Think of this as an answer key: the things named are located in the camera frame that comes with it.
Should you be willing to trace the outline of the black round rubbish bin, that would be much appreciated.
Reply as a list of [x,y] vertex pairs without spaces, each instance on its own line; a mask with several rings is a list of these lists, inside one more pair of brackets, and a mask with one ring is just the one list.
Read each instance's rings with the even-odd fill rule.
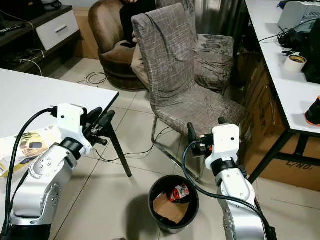
[[[153,212],[152,201],[160,194],[166,194],[167,192],[174,189],[178,185],[186,184],[190,190],[190,205],[185,215],[185,218],[178,223],[170,223],[168,220],[161,219],[159,215]],[[148,194],[148,206],[150,210],[151,217],[155,220],[156,224],[160,227],[162,231],[170,234],[177,234],[186,228],[194,219],[196,218],[199,210],[199,196],[198,192],[192,183],[189,183],[186,178],[177,174],[168,174],[158,179],[154,185],[151,187]]]

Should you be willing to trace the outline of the black table leg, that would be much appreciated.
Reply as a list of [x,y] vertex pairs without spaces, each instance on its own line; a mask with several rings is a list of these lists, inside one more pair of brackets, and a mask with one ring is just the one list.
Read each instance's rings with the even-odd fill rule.
[[115,116],[115,112],[114,112],[114,110],[111,110],[111,107],[115,103],[115,101],[118,99],[119,95],[120,94],[118,91],[114,91],[114,96],[112,97],[111,101],[109,102],[109,104],[105,108],[105,110],[108,111],[107,115],[109,115],[109,123],[107,124],[108,125],[107,126],[107,137],[110,139],[110,142],[118,155],[118,158],[122,164],[122,167],[125,170],[126,176],[128,176],[128,178],[131,178],[133,174],[131,173],[130,165],[128,164],[128,162],[126,160],[125,153],[122,151],[121,144],[119,142],[119,139],[116,135],[116,132],[115,132],[113,124],[112,124],[112,119]]

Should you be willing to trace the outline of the brown cardboard box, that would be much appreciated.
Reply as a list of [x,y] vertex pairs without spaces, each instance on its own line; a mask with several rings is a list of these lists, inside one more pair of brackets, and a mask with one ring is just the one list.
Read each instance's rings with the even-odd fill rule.
[[[240,54],[237,70],[238,77],[246,81],[240,161],[247,173],[252,174],[285,131],[285,126],[263,57]],[[307,139],[302,156],[313,158],[317,164],[314,166],[275,157],[260,174],[261,178],[320,192],[320,137]]]

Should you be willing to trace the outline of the red crushed can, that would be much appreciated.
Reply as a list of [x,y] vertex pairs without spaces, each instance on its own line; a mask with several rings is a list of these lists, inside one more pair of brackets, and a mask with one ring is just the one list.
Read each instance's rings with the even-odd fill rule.
[[179,204],[188,203],[192,199],[189,187],[185,183],[176,185],[172,190],[169,190],[166,195],[170,202]]

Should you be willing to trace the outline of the grey mottled covered chair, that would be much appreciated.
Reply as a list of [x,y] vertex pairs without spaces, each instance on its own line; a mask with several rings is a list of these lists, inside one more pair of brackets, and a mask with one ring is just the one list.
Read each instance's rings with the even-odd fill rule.
[[[191,31],[196,33],[195,0],[155,0],[158,9],[181,3]],[[234,39],[225,35],[195,34],[193,47],[196,64],[195,82],[205,89],[222,94],[230,85],[233,72]]]

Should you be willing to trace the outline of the grey patterned covered chair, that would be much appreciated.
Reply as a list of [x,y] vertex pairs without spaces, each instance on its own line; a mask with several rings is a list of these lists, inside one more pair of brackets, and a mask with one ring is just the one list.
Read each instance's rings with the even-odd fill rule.
[[157,121],[181,135],[188,134],[189,123],[197,135],[208,134],[219,118],[242,125],[242,105],[196,83],[197,35],[182,2],[137,14],[131,22]]

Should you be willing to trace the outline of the brown cardboard piece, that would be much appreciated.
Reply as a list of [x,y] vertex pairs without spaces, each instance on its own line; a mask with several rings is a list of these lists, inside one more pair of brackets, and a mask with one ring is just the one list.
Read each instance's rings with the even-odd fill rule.
[[189,201],[171,201],[169,194],[162,193],[151,202],[151,210],[170,224],[180,224],[185,219],[189,205]]

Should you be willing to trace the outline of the yellow white plastic packet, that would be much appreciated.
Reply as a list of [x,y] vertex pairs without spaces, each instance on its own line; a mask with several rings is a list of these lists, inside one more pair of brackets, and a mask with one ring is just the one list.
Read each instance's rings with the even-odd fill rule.
[[[13,147],[16,136],[8,136],[0,139],[0,177],[7,178],[10,158],[13,154]],[[46,126],[23,134],[19,141],[15,154],[14,170],[18,171],[27,167],[31,162],[44,154],[54,144],[62,141],[61,133],[56,125]]]

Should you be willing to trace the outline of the orange black shoe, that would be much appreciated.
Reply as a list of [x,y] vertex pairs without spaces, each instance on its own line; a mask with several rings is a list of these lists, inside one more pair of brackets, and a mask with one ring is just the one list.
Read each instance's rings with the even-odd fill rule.
[[308,108],[304,117],[307,124],[320,127],[320,96],[318,96]]

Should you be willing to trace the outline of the white tape roll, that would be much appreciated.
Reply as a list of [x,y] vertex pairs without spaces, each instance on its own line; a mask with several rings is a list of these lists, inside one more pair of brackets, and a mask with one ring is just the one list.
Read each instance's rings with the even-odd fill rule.
[[301,55],[288,55],[283,63],[283,68],[290,73],[302,73],[306,66],[307,58]]

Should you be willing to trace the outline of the dark cabinet with white drawer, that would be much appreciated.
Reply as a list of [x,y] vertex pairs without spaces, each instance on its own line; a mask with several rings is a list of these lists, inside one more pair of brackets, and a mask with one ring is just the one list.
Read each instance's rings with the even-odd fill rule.
[[45,76],[74,55],[80,28],[60,0],[1,0],[0,68]]

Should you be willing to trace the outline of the grey curtain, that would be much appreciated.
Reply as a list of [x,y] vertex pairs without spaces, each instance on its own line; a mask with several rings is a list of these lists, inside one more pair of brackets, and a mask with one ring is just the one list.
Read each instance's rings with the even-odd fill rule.
[[196,32],[237,39],[246,23],[245,0],[194,0]]

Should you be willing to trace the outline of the seated person in black top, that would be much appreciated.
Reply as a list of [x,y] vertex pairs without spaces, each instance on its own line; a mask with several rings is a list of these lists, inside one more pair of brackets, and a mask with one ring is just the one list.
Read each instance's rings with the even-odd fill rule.
[[157,9],[156,0],[119,0],[122,7],[119,10],[119,20],[122,25],[125,41],[120,46],[125,51],[123,53],[123,66],[126,77],[121,77],[119,87],[124,90],[143,91],[146,85],[135,75],[131,66],[134,60],[134,51],[137,47],[137,37],[135,35],[131,19],[133,16],[147,13]]

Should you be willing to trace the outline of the black box on desk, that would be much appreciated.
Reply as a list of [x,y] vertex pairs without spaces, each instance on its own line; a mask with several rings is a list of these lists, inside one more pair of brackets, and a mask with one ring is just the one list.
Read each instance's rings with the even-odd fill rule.
[[301,52],[307,59],[302,73],[307,82],[320,84],[320,25],[314,25],[307,40],[306,48]]

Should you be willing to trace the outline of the black desk frame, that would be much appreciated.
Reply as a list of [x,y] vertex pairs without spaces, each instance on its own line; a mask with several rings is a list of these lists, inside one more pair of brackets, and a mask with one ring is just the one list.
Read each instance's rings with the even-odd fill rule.
[[[297,149],[294,154],[281,153],[282,148],[288,141],[294,136],[299,135]],[[320,138],[320,133],[299,131],[285,128],[285,130],[279,135],[279,138],[275,141],[274,145],[270,147],[269,151],[265,154],[263,159],[258,163],[256,168],[251,174],[249,174],[248,181],[254,183],[256,179],[265,171],[267,166],[272,162],[274,158],[294,163],[303,163],[311,166],[320,167],[320,158],[305,157],[304,151],[309,138]]]

